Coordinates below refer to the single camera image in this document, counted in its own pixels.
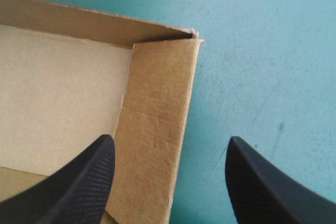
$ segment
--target blue-green floor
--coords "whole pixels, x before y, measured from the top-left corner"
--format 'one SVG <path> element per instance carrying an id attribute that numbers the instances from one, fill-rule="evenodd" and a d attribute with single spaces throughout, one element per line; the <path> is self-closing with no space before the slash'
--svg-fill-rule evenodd
<path id="1" fill-rule="evenodd" d="M 236 223 L 224 181 L 231 135 L 336 201 L 336 0 L 49 1 L 194 27 L 206 39 L 171 224 Z"/>

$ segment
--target cardboard box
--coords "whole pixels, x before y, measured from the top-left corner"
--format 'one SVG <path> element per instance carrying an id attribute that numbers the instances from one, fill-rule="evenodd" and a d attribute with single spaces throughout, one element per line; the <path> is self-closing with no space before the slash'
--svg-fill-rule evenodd
<path id="1" fill-rule="evenodd" d="M 192 29 L 0 0 L 0 200 L 111 134 L 103 223 L 168 223 L 201 42 Z"/>

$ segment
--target cardboard edge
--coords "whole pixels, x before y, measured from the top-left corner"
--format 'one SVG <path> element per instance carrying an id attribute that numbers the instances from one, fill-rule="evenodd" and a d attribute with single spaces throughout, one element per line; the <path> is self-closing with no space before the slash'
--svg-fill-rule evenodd
<path id="1" fill-rule="evenodd" d="M 189 86 L 188 86 L 188 95 L 186 97 L 186 107 L 184 110 L 184 120 L 183 120 L 183 132 L 181 135 L 181 140 L 180 140 L 180 145 L 179 145 L 179 149 L 177 152 L 177 159 L 176 159 L 176 168 L 175 168 L 175 172 L 173 175 L 173 179 L 171 180 L 170 183 L 170 197 L 169 197 L 169 202 L 168 202 L 168 206 L 169 206 L 169 211 L 167 211 L 166 213 L 166 220 L 165 223 L 168 224 L 169 220 L 170 220 L 170 216 L 171 216 L 171 210 L 172 210 L 172 206 L 173 206 L 173 199 L 174 199 L 174 195 L 175 195 L 175 188 L 176 188 L 176 182 L 177 182 L 177 176 L 178 176 L 178 171 L 179 171 L 179 166 L 180 166 L 180 160 L 181 160 L 181 152 L 182 152 L 182 147 L 183 147 L 183 140 L 184 140 L 184 135 L 185 135 L 185 129 L 187 126 L 187 121 L 188 121 L 188 114 L 189 114 L 189 108 L 190 108 L 190 103 L 191 103 L 191 96 L 192 96 L 192 90 L 193 90 L 193 85 L 194 85 L 194 80 L 195 80 L 195 73 L 196 73 L 196 66 L 197 66 L 197 60 L 198 60 L 198 53 L 199 53 L 199 49 L 201 47 L 201 44 L 204 42 L 203 39 L 197 39 L 197 44 L 195 46 L 195 51 L 194 51 L 194 62 L 191 66 L 192 68 L 192 74 L 190 76 L 190 82 L 189 82 Z"/>
<path id="2" fill-rule="evenodd" d="M 57 2 L 52 2 L 52 1 L 45 1 L 45 0 L 29 0 L 29 1 L 41 2 L 41 3 L 49 4 L 49 5 L 56 5 L 56 6 L 66 7 L 66 8 L 78 9 L 78 10 L 82 10 L 84 12 L 97 13 L 97 14 L 106 15 L 106 16 L 110 16 L 110 17 L 132 20 L 132 21 L 147 23 L 147 24 L 156 25 L 156 26 L 162 26 L 162 27 L 165 27 L 165 28 L 168 28 L 168 29 L 172 29 L 172 30 L 180 31 L 180 32 L 183 32 L 183 33 L 186 33 L 186 34 L 190 34 L 190 35 L 192 35 L 192 38 L 198 38 L 198 36 L 199 36 L 194 28 L 180 28 L 180 27 L 170 26 L 170 25 L 162 24 L 162 23 L 158 23 L 158 22 L 148 21 L 148 20 L 145 20 L 145 19 L 132 18 L 132 17 L 129 17 L 129 16 L 126 16 L 126 15 L 119 15 L 119 14 L 116 14 L 116 13 L 104 12 L 102 10 L 88 9 L 88 8 L 83 8 L 83 7 L 78 7 L 78 6 L 73 6 L 73 5 L 69 5 L 69 4 L 63 4 L 63 3 L 57 3 Z"/>

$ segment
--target open cardboard box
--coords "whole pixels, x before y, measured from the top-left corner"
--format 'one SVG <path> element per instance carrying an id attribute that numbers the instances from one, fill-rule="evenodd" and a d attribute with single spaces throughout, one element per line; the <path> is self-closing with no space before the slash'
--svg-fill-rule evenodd
<path id="1" fill-rule="evenodd" d="M 192 29 L 0 0 L 0 201 L 110 134 L 102 222 L 168 223 L 201 42 Z"/>

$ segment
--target black plastic tip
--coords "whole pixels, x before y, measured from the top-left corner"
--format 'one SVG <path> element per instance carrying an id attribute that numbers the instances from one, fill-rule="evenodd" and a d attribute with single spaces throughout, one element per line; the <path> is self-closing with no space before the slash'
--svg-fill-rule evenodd
<path id="1" fill-rule="evenodd" d="M 335 224 L 336 204 L 297 183 L 232 137 L 226 185 L 239 224 Z"/>
<path id="2" fill-rule="evenodd" d="M 114 143 L 102 135 L 62 169 L 0 202 L 4 224 L 99 224 L 114 175 Z"/>

